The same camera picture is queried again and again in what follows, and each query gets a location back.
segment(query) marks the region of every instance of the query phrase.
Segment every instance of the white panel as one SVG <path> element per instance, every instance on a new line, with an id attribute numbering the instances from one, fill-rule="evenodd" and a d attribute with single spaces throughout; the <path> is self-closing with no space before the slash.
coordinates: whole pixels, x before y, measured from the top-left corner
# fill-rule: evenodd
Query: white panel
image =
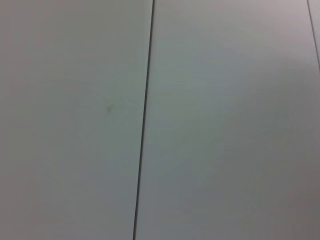
<path id="1" fill-rule="evenodd" d="M 151 4 L 0 1 L 0 239 L 132 238 Z"/>
<path id="2" fill-rule="evenodd" d="M 136 239 L 319 239 L 307 2 L 155 2 Z"/>

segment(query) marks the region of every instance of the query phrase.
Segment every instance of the gray surface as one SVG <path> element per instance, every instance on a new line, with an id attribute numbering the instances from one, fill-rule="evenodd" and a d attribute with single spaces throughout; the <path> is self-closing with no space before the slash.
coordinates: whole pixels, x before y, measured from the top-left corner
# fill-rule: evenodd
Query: gray surface
<path id="1" fill-rule="evenodd" d="M 307 2 L 155 2 L 136 239 L 319 239 Z"/>
<path id="2" fill-rule="evenodd" d="M 132 238 L 151 3 L 0 1 L 0 239 Z"/>

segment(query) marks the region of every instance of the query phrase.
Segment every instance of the white wall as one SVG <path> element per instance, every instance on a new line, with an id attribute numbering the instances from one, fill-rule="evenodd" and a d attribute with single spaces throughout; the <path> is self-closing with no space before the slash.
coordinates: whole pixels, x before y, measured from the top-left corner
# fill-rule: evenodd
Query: white wall
<path id="1" fill-rule="evenodd" d="M 156 0 L 137 240 L 319 239 L 305 0 Z"/>
<path id="2" fill-rule="evenodd" d="M 0 239 L 132 238 L 151 3 L 0 1 Z"/>

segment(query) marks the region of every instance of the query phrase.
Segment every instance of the small dark spot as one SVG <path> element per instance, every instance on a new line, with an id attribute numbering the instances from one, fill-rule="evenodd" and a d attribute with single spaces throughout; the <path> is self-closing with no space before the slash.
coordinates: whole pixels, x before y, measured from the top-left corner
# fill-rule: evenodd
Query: small dark spot
<path id="1" fill-rule="evenodd" d="M 106 107 L 106 111 L 108 112 L 108 113 L 111 113 L 111 111 L 112 111 L 112 109 L 114 108 L 114 104 L 110 104 L 109 106 L 107 106 Z"/>

